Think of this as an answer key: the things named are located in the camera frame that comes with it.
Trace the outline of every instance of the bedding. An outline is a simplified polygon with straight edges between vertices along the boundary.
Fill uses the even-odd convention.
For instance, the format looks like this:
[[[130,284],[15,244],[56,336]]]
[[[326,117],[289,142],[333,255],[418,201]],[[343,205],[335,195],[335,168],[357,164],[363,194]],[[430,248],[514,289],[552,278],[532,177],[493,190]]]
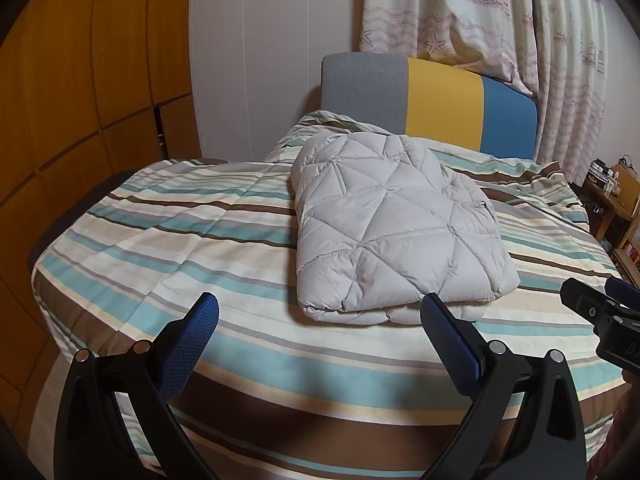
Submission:
[[[367,125],[306,116],[265,162],[158,162],[137,172],[41,255],[34,294],[63,353],[126,351],[182,317],[203,290],[220,323],[172,410],[223,479],[419,478],[469,406],[421,327],[315,322],[296,301],[293,161],[314,133]],[[558,348],[596,449],[622,394],[591,326],[562,306],[568,277],[616,271],[588,234],[557,164],[500,160],[430,141],[492,200],[520,285],[489,304],[482,335],[514,352]],[[141,457],[158,466],[122,400]],[[519,398],[505,413],[504,435]]]
[[[518,286],[491,201],[426,144],[382,130],[315,134],[302,147],[291,169],[296,285],[312,319],[420,324],[420,300],[437,292],[475,321]]]

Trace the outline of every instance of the ship print curtain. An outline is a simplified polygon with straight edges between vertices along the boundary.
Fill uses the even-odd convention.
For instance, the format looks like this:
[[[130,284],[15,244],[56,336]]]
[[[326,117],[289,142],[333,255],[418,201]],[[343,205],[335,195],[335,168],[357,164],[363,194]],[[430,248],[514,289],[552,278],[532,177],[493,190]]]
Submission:
[[[529,96],[537,160],[584,180],[604,110],[600,0],[365,0],[360,49],[457,66]]]

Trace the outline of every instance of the folded comforter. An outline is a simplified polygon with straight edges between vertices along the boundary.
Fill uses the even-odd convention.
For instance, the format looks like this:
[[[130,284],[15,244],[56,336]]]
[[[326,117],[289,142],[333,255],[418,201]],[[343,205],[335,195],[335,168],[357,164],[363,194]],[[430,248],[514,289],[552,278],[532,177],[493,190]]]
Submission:
[[[298,301],[311,318],[420,324],[437,292],[477,320],[520,283],[490,200],[416,137],[322,133],[291,170]]]

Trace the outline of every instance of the headboard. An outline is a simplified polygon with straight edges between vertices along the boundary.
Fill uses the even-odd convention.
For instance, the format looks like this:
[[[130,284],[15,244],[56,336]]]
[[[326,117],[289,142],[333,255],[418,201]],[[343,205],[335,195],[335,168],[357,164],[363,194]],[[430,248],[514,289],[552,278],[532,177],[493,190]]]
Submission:
[[[322,60],[322,104],[394,134],[499,158],[533,158],[535,103],[503,83],[415,58],[350,52]]]

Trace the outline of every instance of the blue gripper pad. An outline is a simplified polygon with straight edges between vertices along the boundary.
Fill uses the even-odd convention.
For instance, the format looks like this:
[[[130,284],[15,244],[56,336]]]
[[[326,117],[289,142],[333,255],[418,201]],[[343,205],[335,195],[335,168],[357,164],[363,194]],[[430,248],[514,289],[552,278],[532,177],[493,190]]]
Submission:
[[[422,299],[420,322],[460,395],[475,402],[482,390],[481,363],[456,329],[453,314],[435,294]]]
[[[640,310],[640,290],[618,278],[607,278],[604,293],[626,307]]]
[[[163,329],[163,331],[168,329],[168,332],[172,332],[169,325],[173,323],[177,323],[178,328],[181,329],[159,363],[156,386],[165,403],[183,390],[216,329],[219,318],[218,300],[213,294],[204,292],[184,319],[172,321]]]

